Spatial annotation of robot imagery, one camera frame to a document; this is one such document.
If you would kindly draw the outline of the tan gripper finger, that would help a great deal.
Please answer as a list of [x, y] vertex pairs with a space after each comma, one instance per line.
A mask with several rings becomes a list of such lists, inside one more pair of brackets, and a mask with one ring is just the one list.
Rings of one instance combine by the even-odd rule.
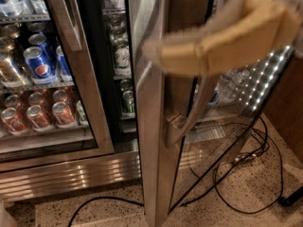
[[248, 0], [244, 15], [232, 26], [195, 42], [164, 44], [149, 39], [142, 52], [167, 74], [219, 75], [292, 44], [301, 25], [302, 17], [287, 1]]

